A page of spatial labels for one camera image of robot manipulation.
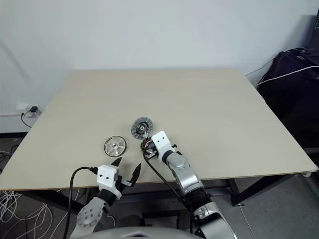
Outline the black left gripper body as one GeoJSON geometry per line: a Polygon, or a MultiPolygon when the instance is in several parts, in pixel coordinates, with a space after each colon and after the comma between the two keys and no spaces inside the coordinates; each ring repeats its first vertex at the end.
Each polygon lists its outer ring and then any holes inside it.
{"type": "Polygon", "coordinates": [[[130,188],[132,183],[127,180],[123,180],[122,176],[118,176],[117,179],[117,190],[122,193],[126,188],[130,188]]]}

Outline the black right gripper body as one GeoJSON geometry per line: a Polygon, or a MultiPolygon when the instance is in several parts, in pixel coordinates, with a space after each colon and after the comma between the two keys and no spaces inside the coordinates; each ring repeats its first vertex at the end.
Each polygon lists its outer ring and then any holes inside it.
{"type": "Polygon", "coordinates": [[[154,145],[148,146],[147,147],[147,159],[151,159],[153,157],[158,157],[158,151],[154,145]]]}

